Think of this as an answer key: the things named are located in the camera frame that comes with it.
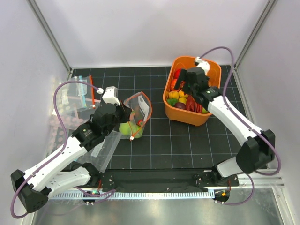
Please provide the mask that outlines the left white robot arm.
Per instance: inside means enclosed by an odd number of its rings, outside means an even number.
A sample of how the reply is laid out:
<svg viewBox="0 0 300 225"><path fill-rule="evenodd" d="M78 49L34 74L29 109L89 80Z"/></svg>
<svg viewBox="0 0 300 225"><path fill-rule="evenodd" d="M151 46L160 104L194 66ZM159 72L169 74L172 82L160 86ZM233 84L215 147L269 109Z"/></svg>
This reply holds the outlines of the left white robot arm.
<svg viewBox="0 0 300 225"><path fill-rule="evenodd" d="M14 213L16 199L21 201L27 213L33 213L59 192L77 186L97 186L101 176L92 163L84 163L63 175L58 173L102 143L116 125L128 122L131 113L132 109L122 102L100 104L89 120L81 124L66 143L47 158L24 172L19 169L12 172L10 178L15 194L10 209L13 217L18 218Z"/></svg>

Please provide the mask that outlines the green apple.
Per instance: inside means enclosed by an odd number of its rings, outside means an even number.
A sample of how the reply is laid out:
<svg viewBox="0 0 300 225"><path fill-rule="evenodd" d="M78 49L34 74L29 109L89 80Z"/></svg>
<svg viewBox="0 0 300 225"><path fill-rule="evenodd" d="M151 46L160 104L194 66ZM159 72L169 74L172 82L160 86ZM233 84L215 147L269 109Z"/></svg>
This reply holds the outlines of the green apple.
<svg viewBox="0 0 300 225"><path fill-rule="evenodd" d="M143 135L143 128L138 125L133 125L131 127L131 136L133 139L138 139Z"/></svg>
<svg viewBox="0 0 300 225"><path fill-rule="evenodd" d="M129 135L131 136L132 133L133 133L133 126L131 125L131 122L126 122L126 123L121 123L119 125L119 132L122 134L122 135Z"/></svg>

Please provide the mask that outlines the red chili pepper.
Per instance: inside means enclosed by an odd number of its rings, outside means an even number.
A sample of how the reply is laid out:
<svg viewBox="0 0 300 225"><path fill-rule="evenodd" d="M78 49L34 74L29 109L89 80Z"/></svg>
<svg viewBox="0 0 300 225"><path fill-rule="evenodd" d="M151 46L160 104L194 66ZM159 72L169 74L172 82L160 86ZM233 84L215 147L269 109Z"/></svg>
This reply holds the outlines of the red chili pepper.
<svg viewBox="0 0 300 225"><path fill-rule="evenodd" d="M138 120L138 122L137 122L137 125L138 125L138 126L141 127L143 124L144 124L144 120Z"/></svg>

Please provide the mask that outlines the green bell pepper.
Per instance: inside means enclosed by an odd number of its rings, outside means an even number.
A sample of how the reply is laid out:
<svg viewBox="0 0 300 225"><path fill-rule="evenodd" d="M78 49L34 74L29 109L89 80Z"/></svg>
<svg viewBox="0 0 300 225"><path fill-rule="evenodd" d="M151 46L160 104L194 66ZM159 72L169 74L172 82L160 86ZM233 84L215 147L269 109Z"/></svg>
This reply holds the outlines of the green bell pepper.
<svg viewBox="0 0 300 225"><path fill-rule="evenodd" d="M178 103L178 100L174 99L174 98L171 98L171 99L169 98L166 101L167 101L168 105L170 105L172 107L174 107Z"/></svg>

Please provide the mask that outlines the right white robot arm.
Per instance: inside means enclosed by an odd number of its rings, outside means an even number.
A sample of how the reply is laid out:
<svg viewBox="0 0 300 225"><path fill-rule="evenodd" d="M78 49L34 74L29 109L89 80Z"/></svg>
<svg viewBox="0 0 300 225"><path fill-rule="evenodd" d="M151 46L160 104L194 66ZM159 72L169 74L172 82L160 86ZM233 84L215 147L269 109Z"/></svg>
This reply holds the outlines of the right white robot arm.
<svg viewBox="0 0 300 225"><path fill-rule="evenodd" d="M250 174L274 160L274 133L271 130L263 131L251 123L218 87L209 86L209 77L201 67L182 69L175 88L181 88L196 103L215 115L241 146L235 157L214 166L211 180L215 185L223 185L234 174Z"/></svg>

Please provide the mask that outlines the small orange pumpkin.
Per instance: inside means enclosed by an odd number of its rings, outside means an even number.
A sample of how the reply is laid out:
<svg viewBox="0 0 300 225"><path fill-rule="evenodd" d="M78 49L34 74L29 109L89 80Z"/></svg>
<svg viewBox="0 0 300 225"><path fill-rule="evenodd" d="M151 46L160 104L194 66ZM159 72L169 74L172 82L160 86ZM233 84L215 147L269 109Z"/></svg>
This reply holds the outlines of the small orange pumpkin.
<svg viewBox="0 0 300 225"><path fill-rule="evenodd" d="M178 91L180 89L180 83L178 82L178 79L173 79L170 85L170 89L172 91Z"/></svg>

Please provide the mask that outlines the peach fruit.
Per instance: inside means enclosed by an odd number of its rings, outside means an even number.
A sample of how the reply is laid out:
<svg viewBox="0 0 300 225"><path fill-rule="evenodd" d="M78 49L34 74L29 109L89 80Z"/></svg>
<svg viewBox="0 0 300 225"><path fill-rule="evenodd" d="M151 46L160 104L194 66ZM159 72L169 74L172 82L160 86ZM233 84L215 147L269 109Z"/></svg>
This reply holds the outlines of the peach fruit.
<svg viewBox="0 0 300 225"><path fill-rule="evenodd" d="M130 114L130 120L133 120L134 116L135 116L135 111L132 111L131 114Z"/></svg>

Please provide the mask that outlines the orange zipper clear bag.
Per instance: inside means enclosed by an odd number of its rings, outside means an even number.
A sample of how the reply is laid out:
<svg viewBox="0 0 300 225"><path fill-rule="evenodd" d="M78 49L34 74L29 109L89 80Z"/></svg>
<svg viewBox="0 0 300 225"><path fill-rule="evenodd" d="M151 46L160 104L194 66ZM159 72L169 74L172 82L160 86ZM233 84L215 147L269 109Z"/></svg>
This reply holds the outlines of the orange zipper clear bag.
<svg viewBox="0 0 300 225"><path fill-rule="evenodd" d="M152 114L152 105L148 96L143 92L138 92L131 97L127 98L124 101L125 106L135 111L135 116L133 120L130 120L131 125L137 125L138 120L144 120L144 124L141 126L144 130L144 127ZM132 136L122 135L121 139L134 140Z"/></svg>

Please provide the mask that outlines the green apple top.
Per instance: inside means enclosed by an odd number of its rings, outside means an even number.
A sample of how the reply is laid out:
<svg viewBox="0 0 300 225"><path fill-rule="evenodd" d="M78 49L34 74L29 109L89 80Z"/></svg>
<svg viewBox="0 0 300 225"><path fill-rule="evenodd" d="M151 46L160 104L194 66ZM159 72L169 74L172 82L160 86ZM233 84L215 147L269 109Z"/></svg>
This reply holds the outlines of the green apple top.
<svg viewBox="0 0 300 225"><path fill-rule="evenodd" d="M119 132L122 134L122 135L129 135L131 136L132 133L133 133L133 126L131 125L131 122L126 122L126 123L121 123L119 125Z"/></svg>

